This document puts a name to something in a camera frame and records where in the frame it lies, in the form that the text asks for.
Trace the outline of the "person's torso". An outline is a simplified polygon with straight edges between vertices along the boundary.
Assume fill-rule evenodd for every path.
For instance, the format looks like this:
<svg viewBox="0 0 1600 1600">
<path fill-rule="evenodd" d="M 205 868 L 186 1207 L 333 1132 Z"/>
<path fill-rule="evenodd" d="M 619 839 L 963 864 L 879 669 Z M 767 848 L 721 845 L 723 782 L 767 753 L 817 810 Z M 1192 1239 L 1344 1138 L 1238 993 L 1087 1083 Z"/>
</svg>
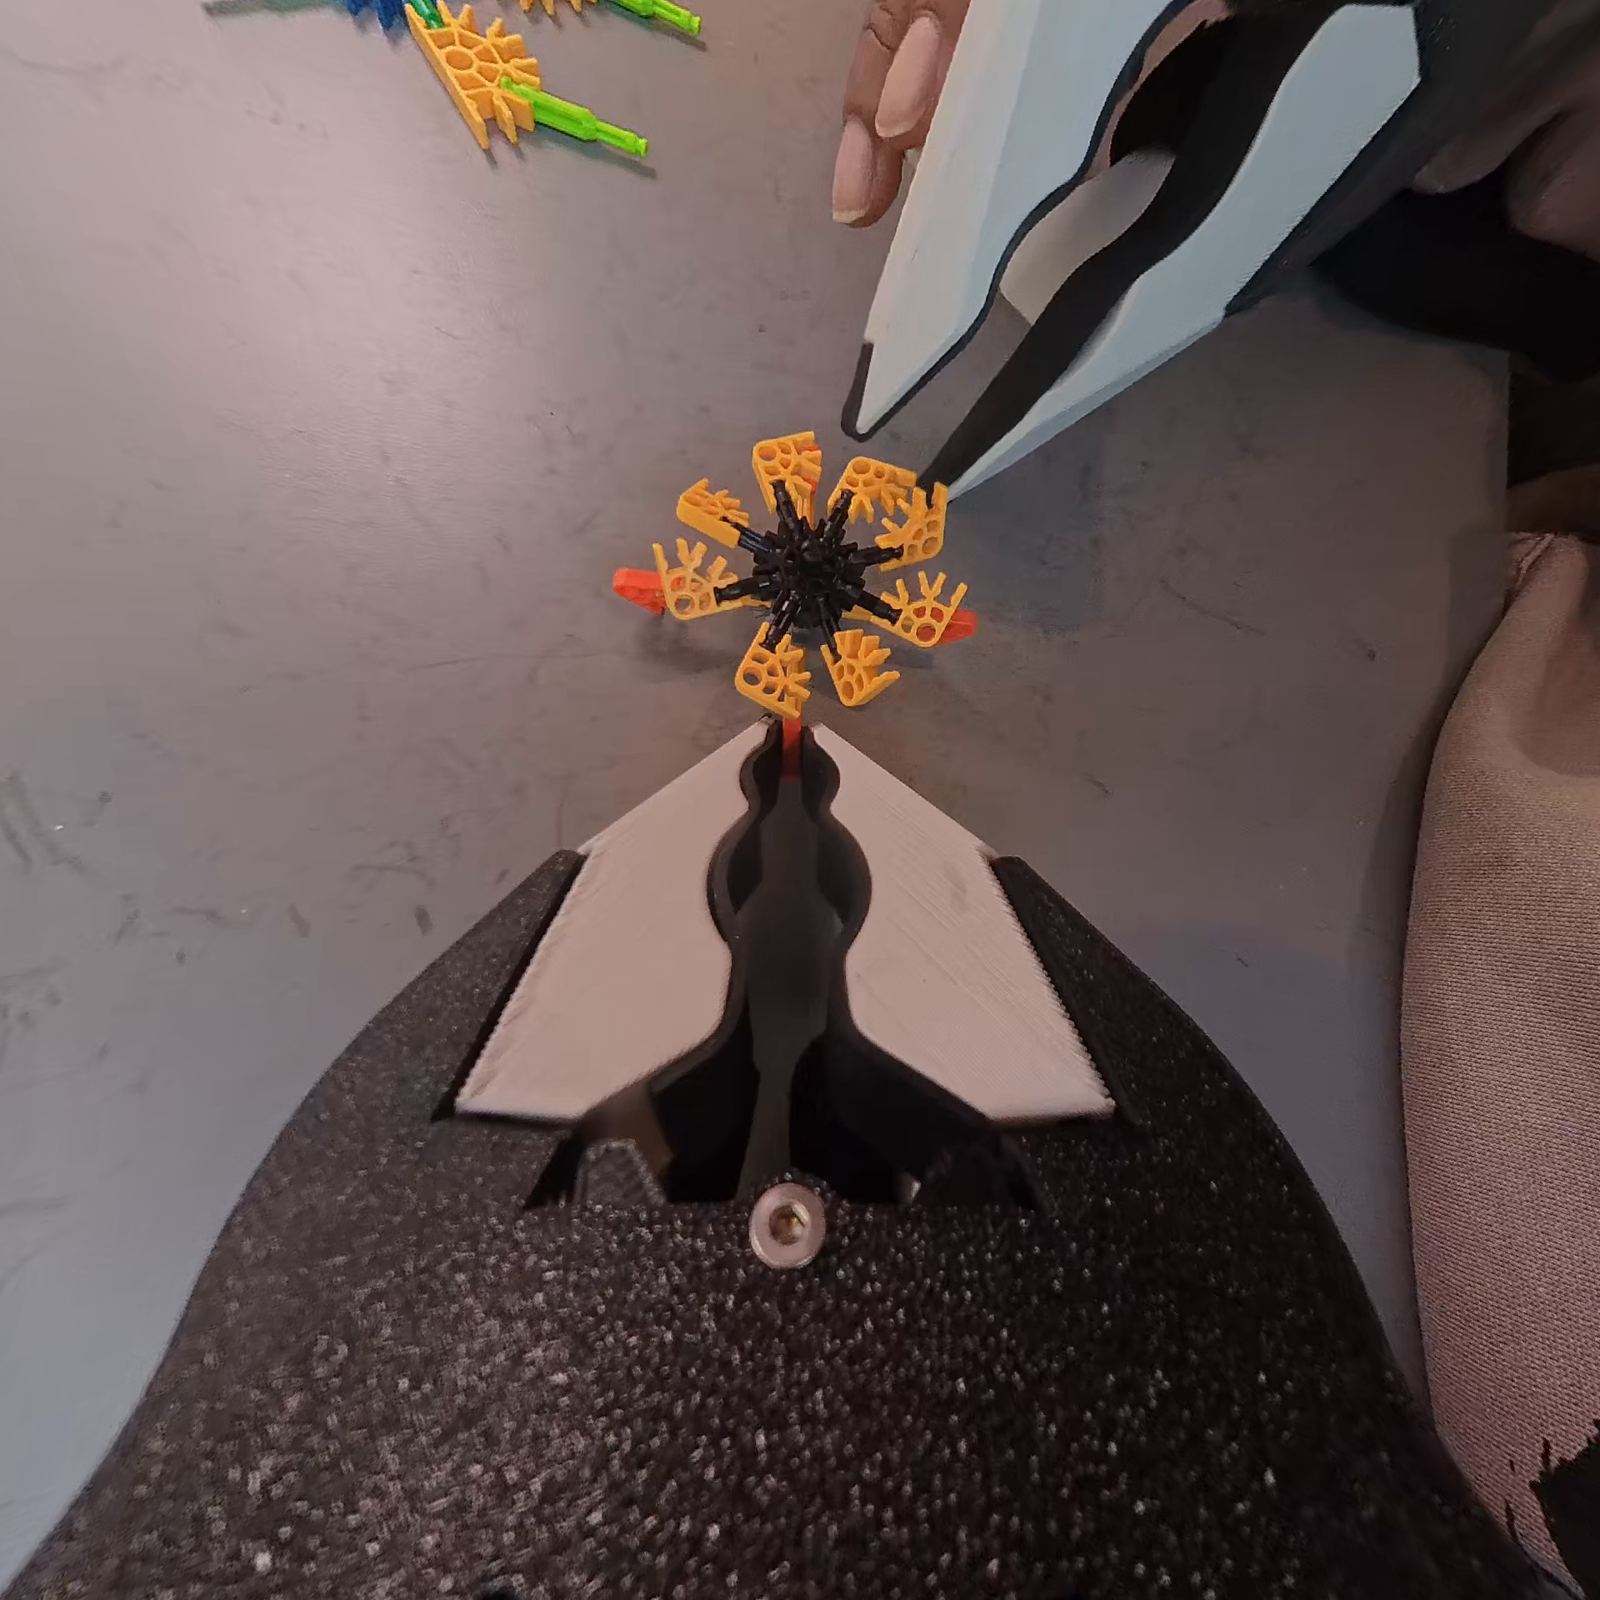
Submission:
<svg viewBox="0 0 1600 1600">
<path fill-rule="evenodd" d="M 1506 607 L 1432 749 L 1401 1092 L 1432 1418 L 1489 1515 L 1596 1597 L 1596 508 L 1512 509 Z"/>
</svg>

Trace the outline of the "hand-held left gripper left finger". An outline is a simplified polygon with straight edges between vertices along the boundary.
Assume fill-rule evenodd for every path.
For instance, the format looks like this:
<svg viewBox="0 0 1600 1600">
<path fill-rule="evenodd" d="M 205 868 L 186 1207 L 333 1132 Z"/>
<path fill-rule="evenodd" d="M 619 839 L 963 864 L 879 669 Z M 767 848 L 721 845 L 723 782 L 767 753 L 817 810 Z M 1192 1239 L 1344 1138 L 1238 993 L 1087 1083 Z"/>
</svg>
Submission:
<svg viewBox="0 0 1600 1600">
<path fill-rule="evenodd" d="M 455 1113 L 628 1142 L 678 1203 L 737 1195 L 758 1068 L 740 911 L 761 881 L 769 723 L 579 852 L 493 1012 Z"/>
</svg>

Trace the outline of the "yellow black toy wheel assembly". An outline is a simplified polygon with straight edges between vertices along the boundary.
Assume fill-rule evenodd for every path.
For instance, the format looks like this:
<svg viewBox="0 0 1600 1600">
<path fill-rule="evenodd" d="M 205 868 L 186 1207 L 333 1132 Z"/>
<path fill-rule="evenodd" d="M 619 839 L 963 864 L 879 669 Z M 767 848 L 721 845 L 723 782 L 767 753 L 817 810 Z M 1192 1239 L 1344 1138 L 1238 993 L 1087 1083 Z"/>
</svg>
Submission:
<svg viewBox="0 0 1600 1600">
<path fill-rule="evenodd" d="M 759 616 L 733 688 L 777 725 L 786 780 L 801 767 L 811 648 L 836 704 L 860 709 L 897 685 L 893 647 L 931 652 L 977 629 L 967 588 L 933 570 L 946 546 L 946 487 L 857 456 L 830 494 L 819 494 L 822 468 L 811 431 L 756 443 L 765 527 L 735 494 L 700 479 L 674 509 L 693 540 L 676 540 L 672 551 L 655 546 L 649 568 L 619 568 L 611 582 L 630 607 L 678 624 Z"/>
</svg>

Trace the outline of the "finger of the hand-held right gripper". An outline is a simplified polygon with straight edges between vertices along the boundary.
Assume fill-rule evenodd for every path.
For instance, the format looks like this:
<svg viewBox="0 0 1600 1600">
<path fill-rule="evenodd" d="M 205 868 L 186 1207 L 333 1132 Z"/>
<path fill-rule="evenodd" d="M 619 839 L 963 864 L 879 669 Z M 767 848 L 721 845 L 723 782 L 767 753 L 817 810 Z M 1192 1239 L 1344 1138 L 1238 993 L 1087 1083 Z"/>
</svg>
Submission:
<svg viewBox="0 0 1600 1600">
<path fill-rule="evenodd" d="M 1173 16 L 1167 3 L 971 7 L 866 317 L 849 439 L 868 441 L 971 342 Z"/>
<path fill-rule="evenodd" d="M 1420 71 L 1409 7 L 1230 26 L 1144 210 L 1053 292 L 925 471 L 977 488 L 1215 330 Z"/>
</svg>

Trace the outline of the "person's right hand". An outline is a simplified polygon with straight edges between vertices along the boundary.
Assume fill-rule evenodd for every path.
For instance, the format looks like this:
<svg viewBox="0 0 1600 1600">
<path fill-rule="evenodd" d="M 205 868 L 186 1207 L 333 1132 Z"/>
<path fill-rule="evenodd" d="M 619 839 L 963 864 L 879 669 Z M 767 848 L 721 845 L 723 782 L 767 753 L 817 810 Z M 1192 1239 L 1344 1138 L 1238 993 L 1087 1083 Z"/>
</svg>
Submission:
<svg viewBox="0 0 1600 1600">
<path fill-rule="evenodd" d="M 923 148 L 969 3 L 872 3 L 845 83 L 832 220 L 870 228 Z"/>
</svg>

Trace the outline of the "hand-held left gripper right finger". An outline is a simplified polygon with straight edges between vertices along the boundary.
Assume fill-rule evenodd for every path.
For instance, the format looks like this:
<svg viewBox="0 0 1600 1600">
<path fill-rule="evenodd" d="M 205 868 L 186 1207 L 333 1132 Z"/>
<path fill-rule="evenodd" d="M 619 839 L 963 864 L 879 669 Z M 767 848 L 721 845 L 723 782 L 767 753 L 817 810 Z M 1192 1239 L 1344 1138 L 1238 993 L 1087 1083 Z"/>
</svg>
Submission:
<svg viewBox="0 0 1600 1600">
<path fill-rule="evenodd" d="M 864 1205 L 1043 1208 L 1017 1134 L 1114 1094 L 1003 888 L 998 858 L 841 736 L 799 795 L 838 925 L 799 1060 L 799 1168 Z"/>
</svg>

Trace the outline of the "large blue green toy assembly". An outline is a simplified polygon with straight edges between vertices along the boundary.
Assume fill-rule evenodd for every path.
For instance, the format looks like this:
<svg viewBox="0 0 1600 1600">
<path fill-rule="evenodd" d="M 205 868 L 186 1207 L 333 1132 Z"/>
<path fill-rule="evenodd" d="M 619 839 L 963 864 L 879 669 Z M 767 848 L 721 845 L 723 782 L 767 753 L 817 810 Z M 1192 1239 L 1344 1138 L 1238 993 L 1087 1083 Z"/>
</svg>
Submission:
<svg viewBox="0 0 1600 1600">
<path fill-rule="evenodd" d="M 203 3 L 209 14 L 297 12 L 337 8 L 358 26 L 371 26 L 384 35 L 409 33 L 434 77 L 449 96 L 457 115 L 472 132 L 479 149 L 489 149 L 489 132 L 497 128 L 510 144 L 519 136 L 556 134 L 577 146 L 605 149 L 634 163 L 649 157 L 643 136 L 609 125 L 592 109 L 580 108 L 544 88 L 537 62 L 519 35 L 506 31 L 500 20 L 479 28 L 470 5 L 445 3 Z"/>
</svg>

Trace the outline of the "grey desk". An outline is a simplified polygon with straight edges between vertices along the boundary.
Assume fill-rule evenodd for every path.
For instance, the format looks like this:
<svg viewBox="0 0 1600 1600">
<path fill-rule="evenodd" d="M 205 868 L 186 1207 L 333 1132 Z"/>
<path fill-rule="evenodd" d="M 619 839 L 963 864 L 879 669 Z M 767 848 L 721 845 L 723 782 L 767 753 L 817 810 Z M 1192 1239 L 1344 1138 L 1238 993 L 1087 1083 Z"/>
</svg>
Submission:
<svg viewBox="0 0 1600 1600">
<path fill-rule="evenodd" d="M 472 142 L 337 7 L 3 5 L 3 1580 L 247 1178 L 396 991 L 748 725 L 620 605 L 699 477 L 838 416 L 864 5 L 506 14 L 649 168 Z M 1422 1386 L 1396 976 L 1497 614 L 1504 367 L 1314 285 L 952 511 L 975 641 L 819 721 L 1022 856 L 1319 1188 Z"/>
</svg>

